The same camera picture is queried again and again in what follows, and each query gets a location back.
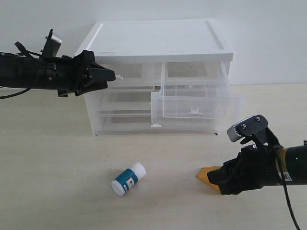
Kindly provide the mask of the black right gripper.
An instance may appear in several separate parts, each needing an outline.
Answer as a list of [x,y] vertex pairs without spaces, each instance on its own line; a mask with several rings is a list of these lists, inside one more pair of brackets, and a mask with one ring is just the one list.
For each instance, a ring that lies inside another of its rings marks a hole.
[[271,146],[265,146],[265,151],[243,147],[236,158],[222,166],[208,166],[206,170],[210,183],[222,185],[223,195],[238,195],[243,191],[283,184],[276,150]]

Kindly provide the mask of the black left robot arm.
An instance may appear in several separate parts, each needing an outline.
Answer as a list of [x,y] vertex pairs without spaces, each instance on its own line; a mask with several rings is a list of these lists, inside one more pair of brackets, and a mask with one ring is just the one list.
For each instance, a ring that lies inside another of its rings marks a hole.
[[34,58],[5,53],[0,57],[0,85],[6,88],[56,90],[59,97],[80,96],[108,88],[115,72],[84,50],[75,57]]

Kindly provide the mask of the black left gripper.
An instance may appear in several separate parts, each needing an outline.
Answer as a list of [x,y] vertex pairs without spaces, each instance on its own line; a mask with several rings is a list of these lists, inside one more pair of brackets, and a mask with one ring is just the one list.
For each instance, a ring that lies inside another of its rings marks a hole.
[[75,57],[45,56],[40,60],[40,88],[56,90],[59,97],[104,90],[107,81],[116,79],[113,70],[95,63],[92,51],[84,50]]

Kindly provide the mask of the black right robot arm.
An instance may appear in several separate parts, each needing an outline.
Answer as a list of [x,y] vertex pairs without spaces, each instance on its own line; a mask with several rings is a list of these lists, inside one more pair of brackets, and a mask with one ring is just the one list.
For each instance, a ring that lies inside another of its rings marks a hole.
[[218,186],[223,195],[238,195],[243,191],[257,190],[265,186],[307,184],[307,147],[255,145],[241,149],[236,158],[222,167],[207,172],[210,184]]

